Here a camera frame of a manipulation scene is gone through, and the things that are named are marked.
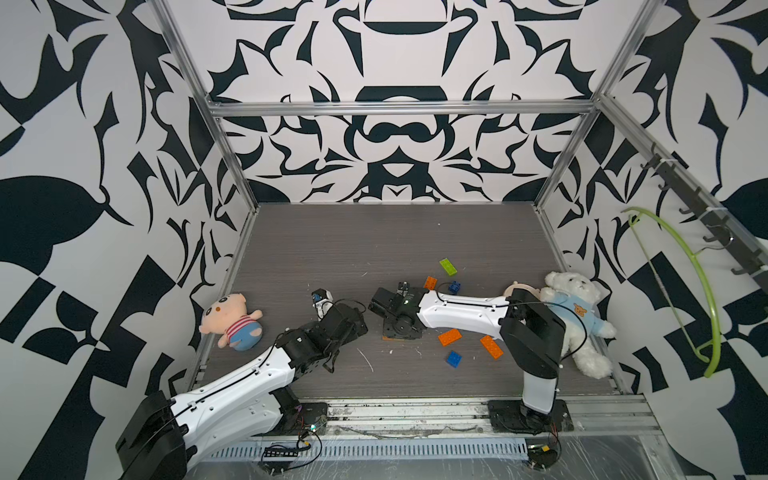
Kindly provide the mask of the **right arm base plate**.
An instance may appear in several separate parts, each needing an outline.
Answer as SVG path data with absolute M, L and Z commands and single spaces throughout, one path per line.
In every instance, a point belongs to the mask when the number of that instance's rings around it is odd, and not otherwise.
M 549 414 L 526 407 L 521 400 L 489 400 L 488 416 L 495 432 L 538 435 L 575 430 L 565 401 L 556 399 Z

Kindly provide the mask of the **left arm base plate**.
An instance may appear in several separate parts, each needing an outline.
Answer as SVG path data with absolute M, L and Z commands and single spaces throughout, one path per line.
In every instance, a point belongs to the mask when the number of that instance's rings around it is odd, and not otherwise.
M 328 410 L 329 405 L 326 402 L 302 403 L 290 409 L 266 436 L 298 436 L 305 430 L 324 433 Z

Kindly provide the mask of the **long green lego brick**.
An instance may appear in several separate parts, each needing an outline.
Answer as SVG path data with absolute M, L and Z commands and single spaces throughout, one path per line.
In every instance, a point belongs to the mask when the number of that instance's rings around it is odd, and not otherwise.
M 457 268 L 448 258 L 441 259 L 439 261 L 439 265 L 442 267 L 442 269 L 445 271 L 445 273 L 448 276 L 455 276 L 458 273 Z

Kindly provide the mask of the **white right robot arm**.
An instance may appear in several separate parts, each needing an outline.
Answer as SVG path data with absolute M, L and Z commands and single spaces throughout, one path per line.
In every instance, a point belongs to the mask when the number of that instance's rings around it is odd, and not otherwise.
M 427 329 L 457 329 L 501 340 L 523 371 L 522 411 L 550 415 L 556 399 L 566 324 L 527 290 L 506 297 L 468 297 L 402 283 L 380 288 L 368 310 L 383 321 L 383 335 L 415 340 Z

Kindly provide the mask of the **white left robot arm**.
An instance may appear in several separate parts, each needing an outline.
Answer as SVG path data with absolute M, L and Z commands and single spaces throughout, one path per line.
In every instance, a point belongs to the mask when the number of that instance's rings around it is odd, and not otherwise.
M 216 381 L 173 397 L 148 395 L 115 445 L 123 478 L 182 479 L 211 454 L 273 431 L 299 404 L 291 384 L 319 367 L 332 371 L 342 346 L 367 331 L 362 310 L 334 303 Z

